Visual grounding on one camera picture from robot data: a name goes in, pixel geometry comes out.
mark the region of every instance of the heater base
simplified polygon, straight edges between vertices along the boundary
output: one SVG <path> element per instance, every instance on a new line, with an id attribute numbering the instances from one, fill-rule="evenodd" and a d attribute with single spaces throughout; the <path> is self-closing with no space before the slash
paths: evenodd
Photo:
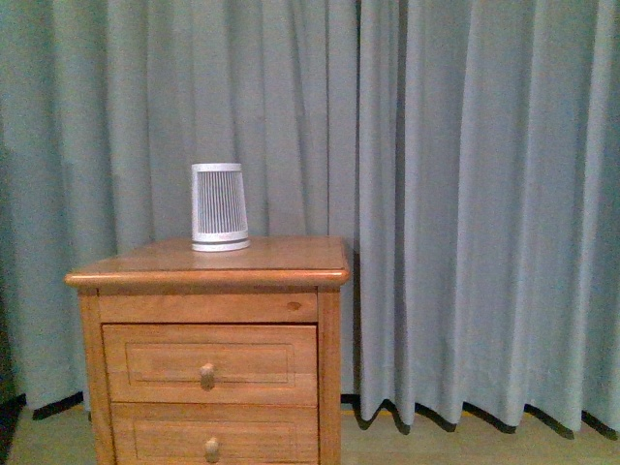
<path id="1" fill-rule="evenodd" d="M 228 252 L 230 250 L 245 249 L 250 245 L 250 240 L 240 239 L 226 242 L 192 242 L 192 249 L 197 252 Z"/>

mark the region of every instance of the floor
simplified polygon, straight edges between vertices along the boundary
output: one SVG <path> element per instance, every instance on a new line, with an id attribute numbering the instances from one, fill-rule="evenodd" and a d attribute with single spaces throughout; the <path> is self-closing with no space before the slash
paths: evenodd
<path id="1" fill-rule="evenodd" d="M 532 415 L 514 434 L 471 414 L 451 433 L 425 415 L 417 415 L 409 431 L 403 425 L 399 430 L 388 412 L 362 427 L 353 412 L 342 415 L 342 465 L 620 465 L 620 441 L 585 423 L 566 439 Z M 95 465 L 87 414 L 78 406 L 33 421 L 22 410 L 7 461 L 17 464 Z"/>

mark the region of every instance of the nightstand top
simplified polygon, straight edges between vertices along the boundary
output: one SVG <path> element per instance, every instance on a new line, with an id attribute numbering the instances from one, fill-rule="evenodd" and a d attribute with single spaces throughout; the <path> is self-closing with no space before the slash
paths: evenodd
<path id="1" fill-rule="evenodd" d="M 340 237 L 250 237 L 250 247 L 231 252 L 195 252 L 191 239 L 178 238 L 74 270 L 65 282 L 79 288 L 339 286 L 349 274 Z"/>

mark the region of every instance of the wooden drawer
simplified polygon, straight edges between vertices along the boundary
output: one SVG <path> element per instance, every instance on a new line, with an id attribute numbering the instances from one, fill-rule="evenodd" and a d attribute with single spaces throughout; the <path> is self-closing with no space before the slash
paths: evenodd
<path id="1" fill-rule="evenodd" d="M 118 465 L 318 463 L 313 408 L 112 404 L 111 413 Z"/>
<path id="2" fill-rule="evenodd" d="M 314 288 L 290 291 L 248 288 L 227 294 L 103 294 L 102 323 L 286 323 L 317 321 Z"/>
<path id="3" fill-rule="evenodd" d="M 317 405 L 316 329 L 104 325 L 117 402 Z"/>

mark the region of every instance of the space heater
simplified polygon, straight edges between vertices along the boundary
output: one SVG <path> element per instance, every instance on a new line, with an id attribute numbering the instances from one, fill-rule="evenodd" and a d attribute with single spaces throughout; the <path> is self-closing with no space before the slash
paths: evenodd
<path id="1" fill-rule="evenodd" d="M 192 165 L 192 248 L 223 252 L 248 245 L 241 165 Z"/>

